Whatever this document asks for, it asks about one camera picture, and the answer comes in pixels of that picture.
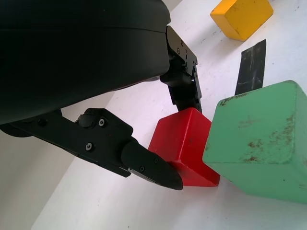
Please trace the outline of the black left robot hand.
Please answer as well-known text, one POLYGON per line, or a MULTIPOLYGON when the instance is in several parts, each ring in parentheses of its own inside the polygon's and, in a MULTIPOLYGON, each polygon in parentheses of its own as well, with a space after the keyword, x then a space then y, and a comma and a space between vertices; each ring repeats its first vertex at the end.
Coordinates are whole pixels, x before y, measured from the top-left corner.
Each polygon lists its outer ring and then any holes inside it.
POLYGON ((77 121, 64 107, 159 79, 179 111, 201 110, 197 58, 170 26, 161 0, 3 0, 0 128, 36 137, 128 177, 183 188, 177 170, 104 108, 77 121))

